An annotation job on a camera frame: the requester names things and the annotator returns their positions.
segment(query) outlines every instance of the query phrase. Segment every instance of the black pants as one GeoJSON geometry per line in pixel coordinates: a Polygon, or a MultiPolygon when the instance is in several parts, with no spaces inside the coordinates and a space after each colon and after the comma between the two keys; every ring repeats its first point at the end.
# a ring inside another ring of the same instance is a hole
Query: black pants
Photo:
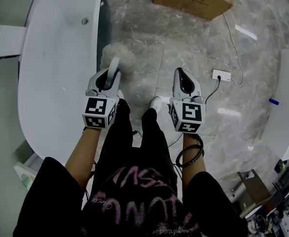
{"type": "Polygon", "coordinates": [[[156,121],[156,111],[150,108],[142,117],[143,139],[139,151],[132,147],[133,130],[129,114],[130,108],[127,102],[124,99],[120,99],[115,122],[108,131],[95,169],[91,194],[96,192],[104,181],[138,152],[145,152],[148,157],[151,156],[150,154],[154,154],[153,157],[156,157],[156,154],[163,154],[171,162],[164,133],[156,121]]]}

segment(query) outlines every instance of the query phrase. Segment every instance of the shoe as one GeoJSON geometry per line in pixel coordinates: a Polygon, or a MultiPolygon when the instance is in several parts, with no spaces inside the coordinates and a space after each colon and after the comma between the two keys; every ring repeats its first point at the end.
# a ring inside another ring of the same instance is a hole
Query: shoe
{"type": "Polygon", "coordinates": [[[154,97],[151,102],[149,108],[155,109],[156,113],[161,110],[162,107],[162,99],[160,97],[154,97]]]}
{"type": "Polygon", "coordinates": [[[121,99],[125,99],[124,98],[124,94],[123,94],[123,92],[120,89],[118,90],[117,97],[119,97],[121,99]]]}

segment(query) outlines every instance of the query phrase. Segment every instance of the power outlet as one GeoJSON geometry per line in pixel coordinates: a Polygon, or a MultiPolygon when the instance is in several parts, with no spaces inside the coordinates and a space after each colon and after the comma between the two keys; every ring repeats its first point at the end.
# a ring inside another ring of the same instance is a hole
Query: power outlet
{"type": "Polygon", "coordinates": [[[213,79],[218,80],[218,76],[221,76],[222,81],[230,81],[231,80],[231,73],[227,71],[217,70],[214,69],[212,72],[213,79]]]}

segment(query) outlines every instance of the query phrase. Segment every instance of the black t-shirt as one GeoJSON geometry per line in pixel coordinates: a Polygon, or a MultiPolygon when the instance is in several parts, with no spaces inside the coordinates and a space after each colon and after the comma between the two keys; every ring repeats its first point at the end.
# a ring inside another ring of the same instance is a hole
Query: black t-shirt
{"type": "Polygon", "coordinates": [[[247,236],[218,182],[195,175],[181,203],[169,178],[141,156],[109,177],[81,210],[84,191],[46,158],[29,190],[14,236],[247,236]]]}

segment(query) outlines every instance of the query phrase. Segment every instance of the equipment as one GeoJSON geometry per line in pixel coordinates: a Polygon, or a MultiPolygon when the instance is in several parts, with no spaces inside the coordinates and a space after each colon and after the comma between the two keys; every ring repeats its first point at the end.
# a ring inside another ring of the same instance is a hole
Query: equipment
{"type": "Polygon", "coordinates": [[[90,79],[82,114],[86,127],[109,128],[114,120],[121,78],[119,60],[114,57],[108,69],[97,72],[90,79]]]}
{"type": "Polygon", "coordinates": [[[200,83],[182,68],[177,68],[174,73],[170,109],[176,132],[197,133],[200,124],[205,122],[206,105],[203,104],[200,83]]]}

